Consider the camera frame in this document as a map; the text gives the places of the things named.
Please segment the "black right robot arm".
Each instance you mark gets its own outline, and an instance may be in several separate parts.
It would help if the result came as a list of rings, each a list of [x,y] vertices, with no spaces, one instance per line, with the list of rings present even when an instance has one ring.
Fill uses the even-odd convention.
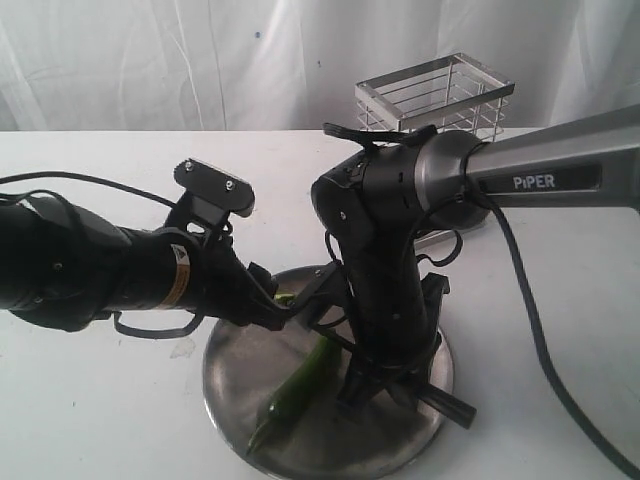
[[[325,132],[360,145],[311,189],[352,293],[356,350],[338,398],[353,411],[390,388],[415,403],[435,353],[438,316],[419,275],[417,234],[468,229],[494,207],[639,205],[637,106],[497,142],[432,126]]]

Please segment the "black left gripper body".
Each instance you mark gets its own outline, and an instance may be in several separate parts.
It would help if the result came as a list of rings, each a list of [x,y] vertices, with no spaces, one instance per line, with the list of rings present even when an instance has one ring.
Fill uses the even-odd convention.
[[[216,317],[237,326],[253,324],[242,298],[247,267],[235,253],[233,238],[223,235],[207,243],[203,234],[186,234],[185,246],[194,269],[190,286],[194,304],[186,308],[192,321],[201,323],[205,317]]]

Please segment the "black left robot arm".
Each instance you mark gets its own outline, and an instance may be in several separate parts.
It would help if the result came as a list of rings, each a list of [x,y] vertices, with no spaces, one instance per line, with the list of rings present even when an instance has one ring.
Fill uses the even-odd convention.
[[[175,338],[215,317],[278,331],[295,312],[276,290],[228,236],[115,226],[48,190],[1,197],[1,307],[31,324],[74,333],[126,311],[184,310],[194,318],[182,328],[117,329]]]

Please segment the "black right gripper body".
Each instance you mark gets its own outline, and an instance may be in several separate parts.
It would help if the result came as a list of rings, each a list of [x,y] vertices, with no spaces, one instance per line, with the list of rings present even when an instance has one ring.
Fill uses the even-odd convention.
[[[402,367],[436,345],[442,297],[449,279],[419,275],[417,262],[377,266],[351,260],[347,275],[355,294],[354,338],[362,352],[382,367]]]

